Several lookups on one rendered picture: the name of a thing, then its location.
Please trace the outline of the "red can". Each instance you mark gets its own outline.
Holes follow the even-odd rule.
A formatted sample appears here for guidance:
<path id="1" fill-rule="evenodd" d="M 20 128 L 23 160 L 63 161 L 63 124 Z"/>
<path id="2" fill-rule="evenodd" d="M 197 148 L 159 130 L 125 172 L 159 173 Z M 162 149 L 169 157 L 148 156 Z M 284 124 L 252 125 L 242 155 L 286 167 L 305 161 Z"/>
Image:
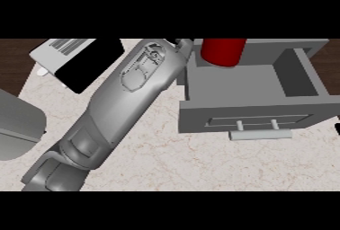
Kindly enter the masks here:
<path id="1" fill-rule="evenodd" d="M 202 57 L 214 65 L 239 65 L 248 39 L 205 39 Z"/>

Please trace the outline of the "grey open drawer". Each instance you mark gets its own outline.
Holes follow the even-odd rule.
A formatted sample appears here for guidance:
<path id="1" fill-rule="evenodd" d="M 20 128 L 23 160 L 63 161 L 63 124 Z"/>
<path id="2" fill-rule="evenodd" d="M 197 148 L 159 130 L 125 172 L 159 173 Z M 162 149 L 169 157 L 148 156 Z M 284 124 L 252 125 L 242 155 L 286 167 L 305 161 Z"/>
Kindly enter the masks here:
<path id="1" fill-rule="evenodd" d="M 203 60 L 197 40 L 188 63 L 190 101 L 225 106 L 340 103 L 310 62 L 327 43 L 327 39 L 249 39 L 240 64 L 222 67 Z"/>

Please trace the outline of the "grey and black toaster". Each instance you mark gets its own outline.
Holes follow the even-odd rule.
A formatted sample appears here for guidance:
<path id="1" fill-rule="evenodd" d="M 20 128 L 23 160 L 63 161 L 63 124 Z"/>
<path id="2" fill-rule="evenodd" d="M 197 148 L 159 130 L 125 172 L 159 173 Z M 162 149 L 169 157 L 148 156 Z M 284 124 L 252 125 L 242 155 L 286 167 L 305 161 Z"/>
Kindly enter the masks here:
<path id="1" fill-rule="evenodd" d="M 30 57 L 66 86 L 82 93 L 123 54 L 117 38 L 49 39 Z"/>

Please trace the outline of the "grey rounded appliance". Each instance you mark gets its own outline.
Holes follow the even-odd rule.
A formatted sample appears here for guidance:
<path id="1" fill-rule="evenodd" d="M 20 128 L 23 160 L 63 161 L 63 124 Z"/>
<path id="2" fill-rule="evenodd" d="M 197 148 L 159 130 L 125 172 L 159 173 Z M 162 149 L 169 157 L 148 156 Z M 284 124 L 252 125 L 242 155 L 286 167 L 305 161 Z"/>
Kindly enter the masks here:
<path id="1" fill-rule="evenodd" d="M 21 157 L 45 133 L 45 112 L 0 89 L 0 161 Z"/>

